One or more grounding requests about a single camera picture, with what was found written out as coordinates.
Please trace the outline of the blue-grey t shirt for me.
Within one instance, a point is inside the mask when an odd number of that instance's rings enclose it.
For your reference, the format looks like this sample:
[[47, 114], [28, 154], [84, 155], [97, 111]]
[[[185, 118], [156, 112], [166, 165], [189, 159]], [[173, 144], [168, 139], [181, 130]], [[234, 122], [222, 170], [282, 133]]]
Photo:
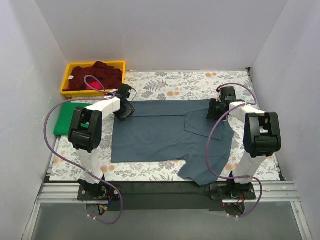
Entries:
[[[121, 122], [115, 119], [112, 134], [112, 163], [184, 160], [178, 172], [199, 186], [217, 181], [206, 164], [206, 146], [216, 124], [207, 119], [210, 101], [136, 101], [135, 112]], [[232, 148], [234, 131], [228, 121], [215, 129], [209, 145], [209, 164], [220, 175]]]

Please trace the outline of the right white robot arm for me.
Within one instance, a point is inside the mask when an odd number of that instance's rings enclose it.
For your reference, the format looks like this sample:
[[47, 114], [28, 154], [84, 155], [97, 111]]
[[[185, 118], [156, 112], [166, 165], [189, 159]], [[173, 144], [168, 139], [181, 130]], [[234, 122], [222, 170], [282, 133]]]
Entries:
[[[253, 97], [253, 102], [245, 102], [237, 99], [234, 89], [235, 83], [225, 83], [217, 87], [218, 99], [212, 99], [209, 103], [207, 118], [215, 119], [216, 124], [212, 128], [205, 150], [205, 161], [209, 171], [220, 179], [227, 180], [227, 195], [237, 199], [245, 192], [243, 185], [247, 185], [254, 177], [260, 165], [282, 147], [279, 116], [275, 112], [265, 112], [255, 108], [257, 98], [249, 88], [244, 85], [238, 86], [246, 89]], [[212, 135], [219, 123], [232, 116], [244, 123], [243, 146], [244, 154], [238, 166], [231, 172], [229, 177], [217, 175], [209, 163], [209, 147]]]

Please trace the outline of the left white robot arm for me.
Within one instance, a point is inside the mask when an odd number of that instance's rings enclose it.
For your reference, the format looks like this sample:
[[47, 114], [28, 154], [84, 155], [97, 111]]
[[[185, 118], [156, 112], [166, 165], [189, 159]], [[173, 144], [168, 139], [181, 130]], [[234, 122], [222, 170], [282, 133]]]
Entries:
[[85, 168], [83, 180], [92, 184], [89, 194], [95, 200], [106, 196], [106, 187], [99, 183], [103, 172], [99, 164], [98, 147], [102, 140], [103, 120], [114, 115], [123, 122], [135, 112], [135, 108], [128, 101], [133, 88], [121, 84], [112, 96], [105, 96], [103, 100], [90, 106], [76, 107], [73, 111], [68, 132], [68, 141], [72, 143], [80, 157], [81, 166]]

